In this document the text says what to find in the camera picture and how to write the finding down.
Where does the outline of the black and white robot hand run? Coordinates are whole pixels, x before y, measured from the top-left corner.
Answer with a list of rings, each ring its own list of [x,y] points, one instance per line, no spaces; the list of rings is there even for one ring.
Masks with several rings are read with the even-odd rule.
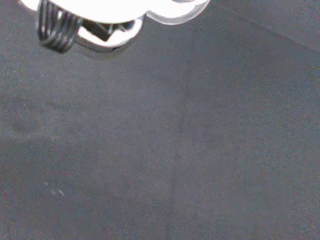
[[[137,37],[144,18],[165,25],[183,22],[196,4],[174,0],[21,0],[35,16],[39,44],[64,54],[73,45],[118,53]]]

